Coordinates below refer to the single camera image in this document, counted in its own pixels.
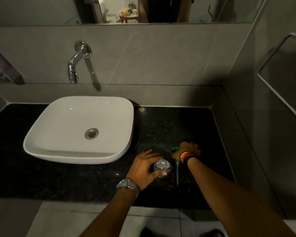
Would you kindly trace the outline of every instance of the countertop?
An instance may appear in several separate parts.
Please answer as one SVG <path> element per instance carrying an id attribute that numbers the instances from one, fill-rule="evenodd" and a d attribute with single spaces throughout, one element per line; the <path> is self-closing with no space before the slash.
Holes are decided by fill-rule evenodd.
<path id="1" fill-rule="evenodd" d="M 134 134 L 127 153 L 103 165 L 77 165 L 38 159 L 23 150 L 23 140 L 47 107 L 10 104 L 0 113 L 0 197 L 108 203 L 135 156 L 152 149 L 172 164 L 173 171 L 156 179 L 136 199 L 135 206 L 210 209 L 190 171 L 179 164 L 179 188 L 171 147 L 183 140 L 197 143 L 201 160 L 234 181 L 210 109 L 134 107 Z"/>

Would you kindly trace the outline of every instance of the drain strainer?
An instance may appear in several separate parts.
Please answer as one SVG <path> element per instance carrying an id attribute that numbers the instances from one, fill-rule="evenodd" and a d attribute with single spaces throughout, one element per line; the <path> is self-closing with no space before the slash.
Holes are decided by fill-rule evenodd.
<path id="1" fill-rule="evenodd" d="M 87 139 L 94 139 L 95 137 L 97 137 L 99 134 L 99 131 L 97 128 L 90 128 L 89 130 L 86 131 L 85 133 L 85 138 Z"/>

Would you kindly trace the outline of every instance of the sink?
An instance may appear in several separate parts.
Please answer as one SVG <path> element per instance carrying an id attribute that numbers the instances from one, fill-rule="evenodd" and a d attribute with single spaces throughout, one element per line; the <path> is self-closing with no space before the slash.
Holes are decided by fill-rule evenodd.
<path id="1" fill-rule="evenodd" d="M 134 108 L 121 97 L 69 96 L 51 103 L 23 143 L 37 158 L 104 164 L 121 158 L 132 141 Z"/>

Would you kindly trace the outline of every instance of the bracelet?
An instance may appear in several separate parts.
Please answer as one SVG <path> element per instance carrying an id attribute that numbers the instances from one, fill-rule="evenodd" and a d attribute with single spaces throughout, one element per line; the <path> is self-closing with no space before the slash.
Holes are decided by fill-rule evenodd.
<path id="1" fill-rule="evenodd" d="M 184 151 L 181 155 L 180 155 L 180 161 L 183 164 L 187 165 L 187 161 L 192 158 L 192 157 L 196 157 L 196 155 L 194 155 L 192 152 L 190 151 Z"/>

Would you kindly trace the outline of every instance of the faucet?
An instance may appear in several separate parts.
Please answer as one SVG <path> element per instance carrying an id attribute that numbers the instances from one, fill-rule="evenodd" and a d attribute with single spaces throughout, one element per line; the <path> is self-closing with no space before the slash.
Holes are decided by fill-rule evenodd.
<path id="1" fill-rule="evenodd" d="M 82 58 L 89 58 L 92 55 L 91 48 L 83 41 L 77 41 L 74 44 L 76 54 L 68 62 L 68 77 L 71 84 L 78 82 L 78 74 L 76 72 L 76 65 Z"/>

